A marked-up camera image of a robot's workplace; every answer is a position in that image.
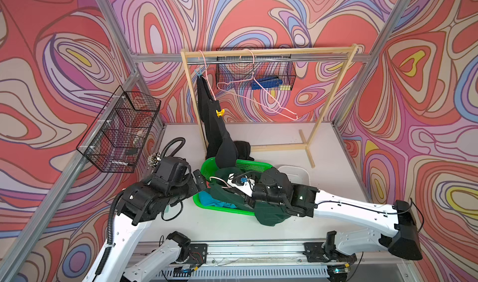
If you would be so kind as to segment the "teal t-shirt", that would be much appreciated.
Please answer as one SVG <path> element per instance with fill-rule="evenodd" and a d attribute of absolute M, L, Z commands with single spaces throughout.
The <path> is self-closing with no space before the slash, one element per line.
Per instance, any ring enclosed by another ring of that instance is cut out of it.
<path fill-rule="evenodd" d="M 237 206 L 234 204 L 214 199 L 209 193 L 204 191 L 198 193 L 198 197 L 199 197 L 200 203 L 205 207 L 221 207 L 221 208 L 228 208 L 228 209 L 237 208 Z"/>

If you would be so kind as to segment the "dark green t-shirt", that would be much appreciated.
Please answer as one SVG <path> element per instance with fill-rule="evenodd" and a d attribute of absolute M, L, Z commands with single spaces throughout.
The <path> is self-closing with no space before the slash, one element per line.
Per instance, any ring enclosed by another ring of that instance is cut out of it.
<path fill-rule="evenodd" d="M 257 221 L 263 226 L 274 227 L 289 219 L 284 208 L 266 202 L 256 201 L 253 207 L 246 204 L 245 198 L 232 192 L 232 188 L 223 189 L 223 183 L 209 179 L 209 188 L 206 190 L 214 199 L 228 202 L 237 206 L 237 209 L 254 213 Z"/>

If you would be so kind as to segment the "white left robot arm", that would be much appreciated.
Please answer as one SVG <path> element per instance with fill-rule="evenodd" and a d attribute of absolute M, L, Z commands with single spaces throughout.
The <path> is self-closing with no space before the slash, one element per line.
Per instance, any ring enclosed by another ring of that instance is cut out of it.
<path fill-rule="evenodd" d="M 86 282 L 150 282 L 173 263 L 185 263 L 190 256 L 190 238 L 174 231 L 163 243 L 132 267 L 128 262 L 143 233 L 156 218 L 164 218 L 168 207 L 184 201 L 206 188 L 199 170 L 176 156 L 185 145 L 183 137 L 166 144 L 158 155 L 152 155 L 153 172 L 114 198 L 108 213 L 107 238 L 86 274 Z"/>

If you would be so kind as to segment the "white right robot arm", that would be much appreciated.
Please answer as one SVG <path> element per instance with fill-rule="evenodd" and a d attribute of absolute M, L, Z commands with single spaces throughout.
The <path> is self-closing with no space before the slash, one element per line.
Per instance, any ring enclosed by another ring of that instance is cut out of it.
<path fill-rule="evenodd" d="M 353 232 L 328 232 L 322 246 L 326 260 L 337 255 L 379 251 L 404 260 L 423 258 L 419 244 L 421 229 L 412 211 L 417 205 L 412 200 L 382 205 L 356 201 L 317 187 L 294 184 L 276 168 L 247 171 L 230 177 L 229 181 L 244 194 L 250 206 L 263 202 L 279 207 L 289 216 L 330 218 L 360 226 Z"/>

